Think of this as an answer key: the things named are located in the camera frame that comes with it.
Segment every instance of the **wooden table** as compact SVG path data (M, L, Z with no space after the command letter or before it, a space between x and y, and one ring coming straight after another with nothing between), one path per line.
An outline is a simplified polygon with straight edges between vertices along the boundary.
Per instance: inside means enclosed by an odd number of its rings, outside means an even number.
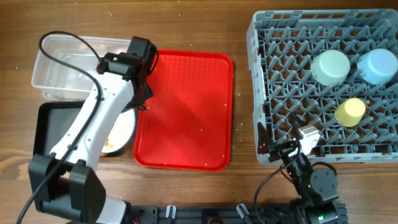
M161 49L228 54L234 74L231 161L217 173L148 169L132 156L102 159L97 175L111 197L134 205L236 205L252 203L261 181L275 170L256 160L253 93L246 54L252 15L271 9L395 8L397 1L51 1L0 4L0 223L15 222L31 194L27 173L37 111L45 102L30 84L40 36L51 30L78 35L150 39ZM350 223L398 223L398 164L336 164L340 199ZM297 193L281 175L261 202L288 202ZM31 207L25 223L65 223Z

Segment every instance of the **lattice crate bottom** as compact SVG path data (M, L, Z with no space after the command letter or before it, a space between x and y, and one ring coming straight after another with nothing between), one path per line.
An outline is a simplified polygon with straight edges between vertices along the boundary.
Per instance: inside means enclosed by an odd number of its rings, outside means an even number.
M322 131L322 146L315 149L315 154L378 152L379 149L383 153L396 152L396 147L388 143L398 141L398 100L393 93L398 84L371 86L356 70L362 54L387 48L387 39L380 29L364 26L291 30L294 31L290 34L289 28L264 29L264 35L259 32L267 95L264 111L267 118L272 118L267 120L267 126L276 143L293 138L289 113L296 113ZM312 79L309 69L314 57L331 49L345 53L351 63L347 80L336 87L320 85ZM334 110L353 96L365 102L366 114L356 127L342 127L334 118Z

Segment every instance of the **gray crate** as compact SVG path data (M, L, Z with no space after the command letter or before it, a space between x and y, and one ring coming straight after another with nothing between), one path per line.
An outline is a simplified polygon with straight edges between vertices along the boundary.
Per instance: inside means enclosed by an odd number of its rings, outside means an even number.
M392 9L259 11L246 33L249 69L254 89L254 134L257 153L261 122L276 143L292 139L288 114L322 131L312 162L398 162L398 83L370 85L356 69L359 57L373 49L398 55L398 12ZM335 49L351 63L346 81L322 86L312 78L311 61ZM334 110L355 96L366 104L366 114L353 128L337 124Z

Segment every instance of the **blue cup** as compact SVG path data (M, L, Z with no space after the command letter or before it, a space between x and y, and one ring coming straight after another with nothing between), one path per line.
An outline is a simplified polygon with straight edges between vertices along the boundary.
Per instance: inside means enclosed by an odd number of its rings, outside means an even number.
M370 84L389 82L398 71L398 59L386 49L375 49L362 55L357 63L362 78Z

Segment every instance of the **red mat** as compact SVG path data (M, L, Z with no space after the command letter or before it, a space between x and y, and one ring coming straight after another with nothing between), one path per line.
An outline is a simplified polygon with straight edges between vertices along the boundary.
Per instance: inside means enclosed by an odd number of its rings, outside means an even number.
M142 166L220 171L229 162L233 62L225 54L160 50L148 77L134 158Z

